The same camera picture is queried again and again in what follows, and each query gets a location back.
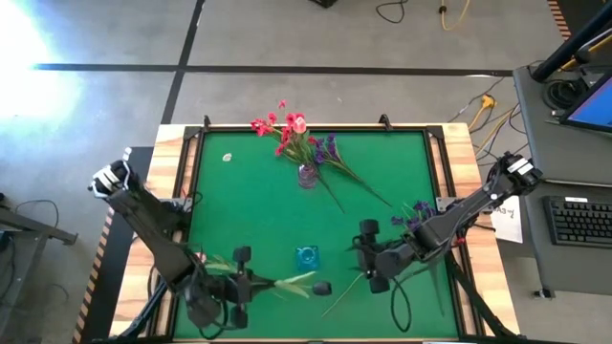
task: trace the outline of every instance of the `black keyboard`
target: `black keyboard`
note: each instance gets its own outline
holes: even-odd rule
[[[612,248],[612,199],[587,202],[544,197],[542,200],[553,244]]]

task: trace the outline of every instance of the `glass vase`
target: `glass vase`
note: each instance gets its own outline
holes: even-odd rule
[[[301,164],[297,168],[297,183],[305,189],[311,189],[317,184],[317,169],[310,164]]]

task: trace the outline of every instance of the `white paper label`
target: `white paper label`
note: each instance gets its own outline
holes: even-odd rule
[[[588,203],[589,200],[582,197],[566,197],[565,202],[580,202],[580,203]]]
[[[520,208],[518,196],[512,196],[491,214],[497,239],[523,243],[523,231],[520,226]]]

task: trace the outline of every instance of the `black bracket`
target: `black bracket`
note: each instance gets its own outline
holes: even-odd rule
[[[202,128],[202,132],[203,133],[207,133],[210,131],[210,118],[208,117],[208,115],[204,115],[204,128]]]
[[[196,135],[200,134],[202,127],[199,126],[189,126],[185,128],[183,132],[183,140],[191,140],[196,137]]]
[[[442,125],[428,125],[426,127],[427,132],[434,138],[442,140],[444,138],[444,128]]]
[[[393,126],[391,126],[391,122],[389,121],[389,117],[386,114],[382,114],[379,118],[379,123],[384,124],[384,130],[391,131],[393,130]]]

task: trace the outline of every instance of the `concrete floor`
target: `concrete floor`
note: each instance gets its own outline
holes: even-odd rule
[[[473,0],[464,24],[443,32],[438,5],[414,0],[402,24],[380,19],[381,1],[339,0],[325,11],[306,0],[208,0],[189,59],[194,65],[361,66],[512,69],[545,58],[561,42],[544,0]],[[195,0],[13,1],[0,5],[0,190],[16,204],[54,200],[60,225],[79,233],[74,247],[49,243],[28,306],[53,306],[24,322],[23,333],[46,343],[72,337],[106,206],[86,191],[103,165],[126,146],[152,145],[172,73],[28,71],[29,63],[177,64]],[[449,6],[454,21],[462,2]],[[394,9],[387,9],[393,15]],[[247,122],[279,99],[317,122],[444,122],[497,78],[390,75],[186,74],[172,123]],[[511,79],[492,91],[499,105],[517,100]],[[474,103],[458,120],[477,111]],[[520,117],[515,124],[522,128]],[[474,143],[487,134],[474,135]],[[494,154],[526,142],[505,128]],[[528,149],[522,151],[529,155]],[[26,210],[52,221],[43,205]],[[529,337],[607,342],[612,298],[538,288],[533,258],[502,246],[519,325]],[[64,286],[70,301],[46,289]]]

